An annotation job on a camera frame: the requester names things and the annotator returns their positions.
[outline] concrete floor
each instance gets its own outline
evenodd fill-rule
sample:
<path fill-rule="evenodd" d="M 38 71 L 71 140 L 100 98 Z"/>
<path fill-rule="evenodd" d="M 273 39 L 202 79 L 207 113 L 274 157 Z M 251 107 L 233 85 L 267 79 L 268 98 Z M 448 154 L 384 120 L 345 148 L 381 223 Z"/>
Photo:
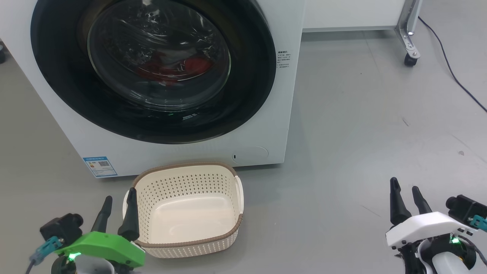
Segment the concrete floor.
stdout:
<path fill-rule="evenodd" d="M 482 0 L 424 2 L 422 18 L 443 40 L 462 83 L 487 104 L 487 29 Z M 201 257 L 148 256 L 143 274 L 403 273 L 386 246 L 389 179 L 420 187 L 434 211 L 464 194 L 487 203 L 487 114 L 452 80 L 434 36 L 418 23 L 421 59 L 404 67 L 395 34 L 303 36 L 283 165 L 241 168 L 244 222 L 234 246 Z M 0 65 L 0 265 L 22 273 L 42 243 L 39 227 L 79 213 L 89 230 L 106 195 L 121 224 L 133 177 L 93 178 L 10 58 Z M 487 234 L 472 237 L 487 252 Z M 34 267 L 45 274 L 54 256 Z M 471 271 L 485 272 L 477 263 Z"/>

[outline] cable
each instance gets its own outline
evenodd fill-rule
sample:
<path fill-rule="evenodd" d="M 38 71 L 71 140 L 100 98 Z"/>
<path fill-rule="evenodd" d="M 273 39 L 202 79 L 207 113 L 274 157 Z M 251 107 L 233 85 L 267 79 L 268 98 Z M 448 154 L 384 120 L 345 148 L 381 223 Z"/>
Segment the cable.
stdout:
<path fill-rule="evenodd" d="M 451 66 L 450 66 L 450 62 L 448 61 L 448 58 L 447 58 L 447 54 L 445 53 L 445 49 L 443 48 L 443 43 L 441 42 L 440 38 L 438 37 L 438 35 L 436 34 L 436 32 L 428 25 L 426 24 L 423 19 L 421 17 L 418 17 L 418 19 L 423 22 L 423 24 L 429 28 L 431 30 L 431 32 L 433 32 L 433 34 L 436 36 L 436 39 L 438 39 L 438 42 L 440 42 L 440 46 L 441 46 L 441 50 L 443 51 L 443 56 L 445 57 L 445 61 L 447 62 L 447 65 L 448 65 L 448 69 L 450 69 L 450 73 L 451 75 L 453 76 L 453 79 L 455 80 L 455 82 L 470 96 L 472 97 L 472 99 L 485 111 L 487 112 L 487 108 L 485 108 L 485 106 L 483 106 L 479 100 L 477 100 L 477 98 L 475 98 L 474 95 L 472 95 L 472 93 L 470 93 L 470 91 L 468 91 L 468 89 L 466 89 L 461 83 L 460 81 L 458 81 L 458 79 L 456 78 L 455 74 L 453 73 L 453 71 L 451 70 Z"/>
<path fill-rule="evenodd" d="M 472 242 L 470 241 L 467 237 L 465 236 L 462 236 L 462 235 L 457 235 L 457 237 L 459 237 L 460 239 L 463 239 L 465 240 L 467 243 L 469 243 L 469 245 L 471 245 L 473 247 L 473 249 L 475 250 L 476 253 L 478 253 L 480 259 L 484 262 L 484 264 L 487 266 L 487 260 L 484 256 L 484 254 L 482 254 L 482 252 L 477 248 L 477 246 Z"/>
<path fill-rule="evenodd" d="M 25 272 L 25 274 L 29 274 L 30 271 L 32 270 L 32 267 L 34 266 L 36 261 L 32 260 L 31 263 L 29 264 L 29 267 L 27 268 L 27 271 Z"/>

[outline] washing machine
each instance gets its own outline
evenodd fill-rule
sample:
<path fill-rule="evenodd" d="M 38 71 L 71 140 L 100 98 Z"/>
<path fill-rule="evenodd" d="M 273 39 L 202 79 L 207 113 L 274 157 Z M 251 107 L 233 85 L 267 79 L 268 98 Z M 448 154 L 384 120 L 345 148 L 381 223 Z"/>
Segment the washing machine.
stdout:
<path fill-rule="evenodd" d="M 0 37 L 95 177 L 265 165 L 284 161 L 304 7 L 7 1 Z"/>

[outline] energy label sticker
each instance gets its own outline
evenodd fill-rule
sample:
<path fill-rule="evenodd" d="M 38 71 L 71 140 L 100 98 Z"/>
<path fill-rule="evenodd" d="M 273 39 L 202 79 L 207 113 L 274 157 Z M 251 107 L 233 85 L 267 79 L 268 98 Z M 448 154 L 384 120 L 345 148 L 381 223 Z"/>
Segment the energy label sticker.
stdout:
<path fill-rule="evenodd" d="M 95 177 L 117 176 L 117 172 L 106 157 L 90 157 L 83 158 L 83 160 L 85 160 L 86 165 L 88 165 Z"/>

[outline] laundry basket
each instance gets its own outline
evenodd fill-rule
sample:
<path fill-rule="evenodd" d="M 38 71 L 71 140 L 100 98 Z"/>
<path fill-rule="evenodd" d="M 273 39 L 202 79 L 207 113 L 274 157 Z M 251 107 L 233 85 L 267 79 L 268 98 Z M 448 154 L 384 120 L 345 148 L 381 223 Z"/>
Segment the laundry basket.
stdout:
<path fill-rule="evenodd" d="M 133 187 L 140 230 L 136 243 L 152 256 L 203 255 L 235 242 L 244 193 L 230 166 L 210 162 L 153 168 L 139 175 Z"/>

